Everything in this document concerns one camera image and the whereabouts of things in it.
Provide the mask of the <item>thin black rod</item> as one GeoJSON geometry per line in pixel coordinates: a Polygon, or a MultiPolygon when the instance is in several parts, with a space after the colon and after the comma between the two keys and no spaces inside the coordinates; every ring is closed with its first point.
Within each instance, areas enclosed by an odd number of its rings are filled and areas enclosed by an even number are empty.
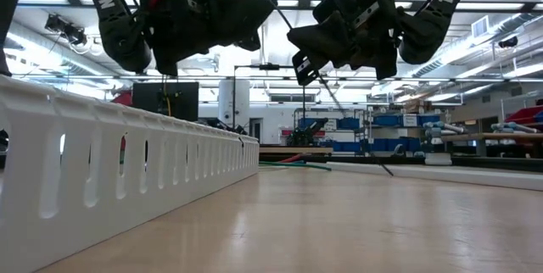
{"type": "MultiPolygon", "coordinates": [[[[290,24],[290,22],[288,21],[288,19],[286,18],[286,16],[284,15],[284,13],[282,12],[282,10],[277,6],[277,0],[273,1],[273,0],[270,0],[270,3],[272,5],[272,7],[279,13],[279,15],[282,17],[283,21],[285,22],[285,24],[288,26],[288,29],[291,31],[293,29],[293,26],[290,24]]],[[[335,95],[333,94],[333,92],[331,91],[330,87],[328,86],[328,84],[326,83],[326,81],[322,78],[321,74],[317,71],[314,71],[313,70],[313,73],[312,73],[312,76],[314,78],[317,78],[319,80],[319,82],[326,88],[328,94],[330,95],[330,98],[334,101],[335,105],[336,105],[336,108],[342,113],[343,116],[346,116],[346,110],[345,108],[341,105],[341,103],[339,102],[339,100],[335,97],[335,95]]],[[[376,159],[376,162],[377,164],[382,167],[386,173],[388,173],[391,177],[394,177],[394,173],[385,165],[385,164],[382,164],[378,159],[377,157],[374,155],[374,154],[371,154],[373,158],[376,159]]]]}

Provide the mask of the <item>black monitor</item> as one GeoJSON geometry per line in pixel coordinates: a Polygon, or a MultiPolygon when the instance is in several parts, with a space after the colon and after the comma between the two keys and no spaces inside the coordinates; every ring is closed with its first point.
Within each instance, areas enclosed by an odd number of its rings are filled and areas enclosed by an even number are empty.
{"type": "Polygon", "coordinates": [[[135,83],[132,86],[132,106],[179,120],[197,121],[199,83],[135,83]]]}

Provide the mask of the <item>white slotted cable raceway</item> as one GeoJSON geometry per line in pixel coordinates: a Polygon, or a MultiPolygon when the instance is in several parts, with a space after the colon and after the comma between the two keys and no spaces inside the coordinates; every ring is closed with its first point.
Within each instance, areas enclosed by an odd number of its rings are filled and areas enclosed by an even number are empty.
{"type": "Polygon", "coordinates": [[[259,144],[0,76],[0,273],[29,273],[258,170],[259,144]]]}

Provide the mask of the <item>white raceway cover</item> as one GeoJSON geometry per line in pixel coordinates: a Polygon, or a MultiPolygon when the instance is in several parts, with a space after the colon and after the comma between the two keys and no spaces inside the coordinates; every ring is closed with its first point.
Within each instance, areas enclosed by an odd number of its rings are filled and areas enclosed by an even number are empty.
{"type": "MultiPolygon", "coordinates": [[[[378,164],[328,162],[332,171],[389,176],[378,164]]],[[[395,177],[449,181],[492,187],[507,187],[543,192],[543,175],[508,170],[476,170],[452,166],[389,165],[395,177]]]]}

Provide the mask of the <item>wooden workbench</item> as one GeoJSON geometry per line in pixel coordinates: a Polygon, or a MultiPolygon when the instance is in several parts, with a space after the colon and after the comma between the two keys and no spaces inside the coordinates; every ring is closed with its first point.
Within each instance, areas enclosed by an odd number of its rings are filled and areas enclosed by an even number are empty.
{"type": "Polygon", "coordinates": [[[543,141],[543,133],[470,133],[461,135],[442,136],[444,142],[456,141],[486,141],[486,140],[515,140],[543,141]]]}

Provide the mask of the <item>white cylindrical tank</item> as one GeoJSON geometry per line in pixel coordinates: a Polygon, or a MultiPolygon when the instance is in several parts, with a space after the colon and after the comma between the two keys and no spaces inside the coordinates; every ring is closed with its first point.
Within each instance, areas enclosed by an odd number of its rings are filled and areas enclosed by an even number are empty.
{"type": "Polygon", "coordinates": [[[223,80],[219,83],[218,119],[234,128],[249,129],[248,80],[223,80]]]}

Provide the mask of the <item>white ceiling vent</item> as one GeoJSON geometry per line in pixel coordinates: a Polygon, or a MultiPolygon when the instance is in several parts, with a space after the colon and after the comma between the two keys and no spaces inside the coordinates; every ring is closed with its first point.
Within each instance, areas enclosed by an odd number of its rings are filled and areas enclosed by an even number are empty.
{"type": "Polygon", "coordinates": [[[471,24],[472,37],[480,38],[489,35],[490,20],[489,16],[485,15],[471,24]]]}

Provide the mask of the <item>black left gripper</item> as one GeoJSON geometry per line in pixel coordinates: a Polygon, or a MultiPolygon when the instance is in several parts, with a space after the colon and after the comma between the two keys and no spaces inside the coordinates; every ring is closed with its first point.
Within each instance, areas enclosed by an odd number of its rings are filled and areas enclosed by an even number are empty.
{"type": "Polygon", "coordinates": [[[176,76],[179,61],[214,46],[260,50],[258,30],[274,8],[270,0],[139,0],[139,10],[156,69],[176,76]]]}

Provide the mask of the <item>red storage bin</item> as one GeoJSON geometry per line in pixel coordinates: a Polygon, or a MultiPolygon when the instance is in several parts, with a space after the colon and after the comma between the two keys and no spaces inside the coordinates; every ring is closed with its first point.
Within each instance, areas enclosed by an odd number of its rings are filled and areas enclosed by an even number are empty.
{"type": "Polygon", "coordinates": [[[543,105],[522,108],[505,118],[506,122],[515,122],[521,125],[543,123],[543,105]]]}

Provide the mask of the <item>silver ventilation duct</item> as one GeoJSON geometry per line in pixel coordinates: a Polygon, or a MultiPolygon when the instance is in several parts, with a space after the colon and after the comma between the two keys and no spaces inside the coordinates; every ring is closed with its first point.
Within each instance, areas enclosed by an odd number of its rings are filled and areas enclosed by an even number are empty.
{"type": "Polygon", "coordinates": [[[472,32],[470,32],[466,36],[460,37],[455,41],[447,42],[438,49],[428,62],[419,65],[414,70],[408,72],[406,77],[420,78],[434,70],[452,64],[458,59],[467,57],[485,44],[505,39],[506,36],[510,36],[521,26],[525,26],[541,18],[543,18],[543,14],[534,13],[491,15],[489,16],[490,28],[488,36],[474,38],[472,37],[472,32]]]}

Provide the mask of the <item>grey blue cylinder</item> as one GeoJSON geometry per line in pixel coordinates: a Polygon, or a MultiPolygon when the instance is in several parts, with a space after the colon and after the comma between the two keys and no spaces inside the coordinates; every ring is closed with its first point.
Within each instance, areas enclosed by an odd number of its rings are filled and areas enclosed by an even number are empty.
{"type": "Polygon", "coordinates": [[[526,125],[517,124],[515,122],[495,123],[490,126],[494,133],[540,133],[538,129],[528,127],[526,125]]]}
{"type": "Polygon", "coordinates": [[[442,121],[426,122],[423,124],[425,133],[429,137],[440,137],[443,135],[461,135],[465,134],[467,130],[464,127],[446,124],[442,121]]]}

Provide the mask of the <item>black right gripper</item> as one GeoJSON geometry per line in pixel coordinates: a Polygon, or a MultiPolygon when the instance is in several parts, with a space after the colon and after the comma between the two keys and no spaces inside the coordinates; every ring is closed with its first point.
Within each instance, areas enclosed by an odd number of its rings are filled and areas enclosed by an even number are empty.
{"type": "Polygon", "coordinates": [[[326,60],[352,70],[373,68],[379,81],[396,75],[395,0],[333,0],[333,6],[317,24],[287,33],[298,49],[292,57],[298,84],[316,80],[326,60]]]}

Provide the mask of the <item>metal shelf rack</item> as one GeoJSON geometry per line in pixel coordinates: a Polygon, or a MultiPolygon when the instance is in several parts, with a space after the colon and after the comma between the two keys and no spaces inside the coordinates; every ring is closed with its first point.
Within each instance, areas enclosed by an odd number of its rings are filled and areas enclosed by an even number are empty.
{"type": "MultiPolygon", "coordinates": [[[[408,151],[408,139],[419,138],[421,146],[424,138],[423,126],[418,124],[418,127],[404,127],[401,124],[402,115],[406,114],[400,110],[393,110],[385,107],[365,107],[363,109],[347,109],[346,116],[343,116],[338,109],[303,109],[299,108],[294,111],[294,126],[292,128],[281,129],[281,138],[286,145],[286,139],[288,135],[299,126],[303,126],[303,119],[311,123],[316,118],[328,118],[327,124],[315,134],[314,145],[309,147],[331,148],[333,151],[333,141],[339,142],[360,142],[361,151],[358,153],[352,152],[334,152],[334,153],[351,153],[355,156],[366,156],[369,153],[385,153],[385,152],[366,152],[363,146],[364,141],[369,140],[373,143],[374,138],[393,138],[401,139],[401,144],[398,144],[395,149],[402,148],[407,153],[408,151]],[[398,115],[400,117],[399,126],[378,126],[374,125],[373,117],[377,115],[398,115]],[[345,117],[358,118],[361,123],[361,127],[357,130],[338,130],[337,119],[345,117]]],[[[434,113],[422,113],[422,114],[438,114],[440,111],[434,113]]]]}

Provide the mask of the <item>black aluminium table frame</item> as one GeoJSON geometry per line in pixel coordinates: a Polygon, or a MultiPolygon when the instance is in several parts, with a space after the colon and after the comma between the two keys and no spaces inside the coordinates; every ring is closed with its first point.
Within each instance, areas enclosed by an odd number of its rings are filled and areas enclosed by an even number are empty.
{"type": "MultiPolygon", "coordinates": [[[[354,157],[354,156],[321,156],[301,155],[294,161],[305,161],[311,163],[350,163],[350,164],[384,164],[389,165],[424,165],[422,158],[396,158],[396,157],[354,157]]],[[[451,158],[453,166],[486,168],[494,170],[514,170],[543,174],[543,159],[515,159],[515,158],[480,158],[480,157],[458,157],[451,158]]]]}

